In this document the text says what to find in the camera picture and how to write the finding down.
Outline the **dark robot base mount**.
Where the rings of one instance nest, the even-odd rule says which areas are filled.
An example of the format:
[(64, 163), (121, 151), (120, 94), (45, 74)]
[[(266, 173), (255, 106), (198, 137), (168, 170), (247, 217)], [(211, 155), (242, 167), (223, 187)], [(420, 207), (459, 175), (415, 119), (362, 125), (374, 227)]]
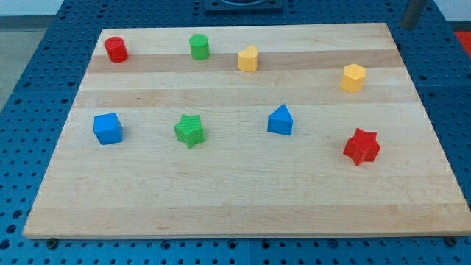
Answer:
[(282, 11), (283, 0), (204, 0), (206, 12)]

